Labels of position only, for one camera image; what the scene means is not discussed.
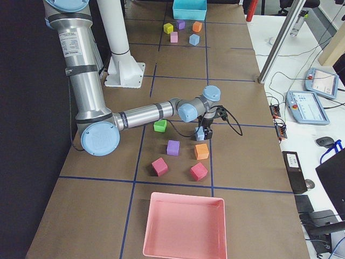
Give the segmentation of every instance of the teal bin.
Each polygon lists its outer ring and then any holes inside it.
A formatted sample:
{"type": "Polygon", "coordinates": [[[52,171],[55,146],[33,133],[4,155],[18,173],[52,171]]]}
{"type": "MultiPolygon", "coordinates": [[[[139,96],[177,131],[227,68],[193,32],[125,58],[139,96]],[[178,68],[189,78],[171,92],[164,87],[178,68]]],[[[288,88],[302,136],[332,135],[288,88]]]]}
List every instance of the teal bin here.
{"type": "Polygon", "coordinates": [[[204,21],[207,11],[206,0],[174,0],[172,12],[176,20],[204,21]]]}

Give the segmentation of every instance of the pink bin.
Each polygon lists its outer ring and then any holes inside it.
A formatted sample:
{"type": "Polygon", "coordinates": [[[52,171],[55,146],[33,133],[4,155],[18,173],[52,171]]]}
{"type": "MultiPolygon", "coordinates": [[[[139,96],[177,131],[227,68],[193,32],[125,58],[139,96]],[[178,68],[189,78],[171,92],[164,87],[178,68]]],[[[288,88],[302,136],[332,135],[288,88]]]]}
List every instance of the pink bin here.
{"type": "Polygon", "coordinates": [[[173,259],[227,259],[224,200],[152,193],[143,254],[173,259]]]}

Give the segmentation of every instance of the label sticker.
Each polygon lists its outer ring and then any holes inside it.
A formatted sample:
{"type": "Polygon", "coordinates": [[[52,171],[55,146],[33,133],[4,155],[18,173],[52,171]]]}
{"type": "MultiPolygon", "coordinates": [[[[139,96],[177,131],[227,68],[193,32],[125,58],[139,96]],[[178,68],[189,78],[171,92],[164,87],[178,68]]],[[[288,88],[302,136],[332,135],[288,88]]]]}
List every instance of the label sticker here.
{"type": "Polygon", "coordinates": [[[299,168],[295,154],[286,154],[286,157],[290,167],[299,168]]]}
{"type": "Polygon", "coordinates": [[[61,33],[59,34],[59,38],[65,58],[82,55],[79,37],[76,31],[61,33]]]}

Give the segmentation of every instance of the black chair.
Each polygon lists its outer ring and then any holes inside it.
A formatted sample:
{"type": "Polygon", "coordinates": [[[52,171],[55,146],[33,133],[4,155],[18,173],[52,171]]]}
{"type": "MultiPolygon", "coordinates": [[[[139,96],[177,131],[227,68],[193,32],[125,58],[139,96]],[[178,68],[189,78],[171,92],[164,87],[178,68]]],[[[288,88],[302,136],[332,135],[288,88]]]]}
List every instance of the black chair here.
{"type": "MultiPolygon", "coordinates": [[[[291,7],[293,0],[280,0],[281,10],[278,13],[282,16],[287,15],[288,11],[285,8],[291,7]]],[[[320,5],[320,0],[306,0],[304,8],[315,8],[320,5]]]]}

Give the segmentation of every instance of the orange block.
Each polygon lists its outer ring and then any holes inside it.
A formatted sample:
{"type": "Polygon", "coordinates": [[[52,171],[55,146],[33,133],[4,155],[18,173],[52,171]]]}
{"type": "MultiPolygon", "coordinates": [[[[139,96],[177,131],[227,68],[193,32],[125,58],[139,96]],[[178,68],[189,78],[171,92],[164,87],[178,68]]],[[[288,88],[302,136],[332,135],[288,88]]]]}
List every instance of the orange block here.
{"type": "Polygon", "coordinates": [[[200,32],[202,27],[203,27],[202,23],[194,22],[193,23],[193,32],[200,32]]]}
{"type": "Polygon", "coordinates": [[[195,145],[194,153],[197,160],[206,159],[210,154],[207,144],[195,145]]]}

